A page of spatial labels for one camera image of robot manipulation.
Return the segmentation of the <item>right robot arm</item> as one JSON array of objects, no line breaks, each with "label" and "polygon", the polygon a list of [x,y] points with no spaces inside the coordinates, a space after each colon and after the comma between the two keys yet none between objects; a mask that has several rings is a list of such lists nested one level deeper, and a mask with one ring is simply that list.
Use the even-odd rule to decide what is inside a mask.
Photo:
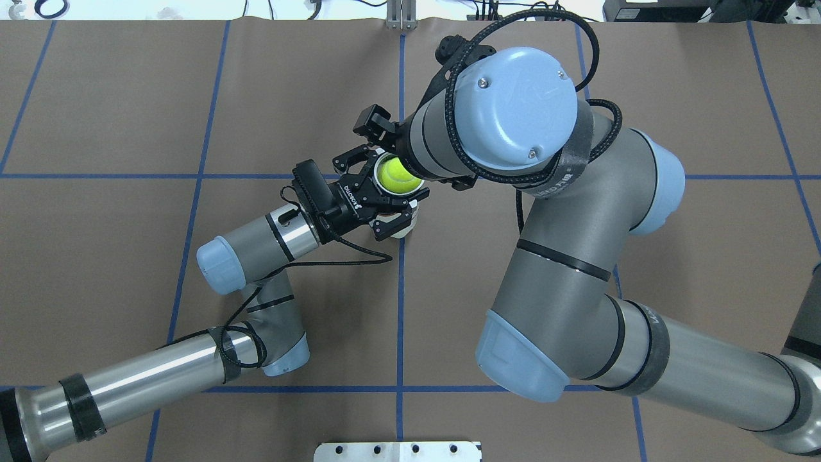
[{"label": "right robot arm", "polygon": [[708,336],[606,289],[625,240],[662,227],[685,172],[648,135],[578,98],[553,56],[463,44],[437,52],[419,107],[387,151],[457,189],[481,176],[534,197],[487,311],[476,363],[507,391],[556,401],[572,379],[646,397],[819,457],[819,333],[793,325],[780,355]]}]

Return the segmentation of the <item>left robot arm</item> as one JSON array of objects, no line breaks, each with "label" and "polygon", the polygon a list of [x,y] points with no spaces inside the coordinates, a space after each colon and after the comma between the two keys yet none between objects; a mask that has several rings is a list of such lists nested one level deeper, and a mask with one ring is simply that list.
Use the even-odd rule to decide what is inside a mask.
[{"label": "left robot arm", "polygon": [[176,341],[205,161],[2,176],[3,461],[45,461],[270,364],[284,331],[261,310]]}]

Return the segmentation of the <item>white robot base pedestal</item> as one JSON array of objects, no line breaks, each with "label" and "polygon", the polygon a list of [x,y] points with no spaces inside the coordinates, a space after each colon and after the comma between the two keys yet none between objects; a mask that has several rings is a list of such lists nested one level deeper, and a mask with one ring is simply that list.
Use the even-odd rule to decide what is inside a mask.
[{"label": "white robot base pedestal", "polygon": [[480,442],[367,441],[322,443],[314,461],[483,461]]}]

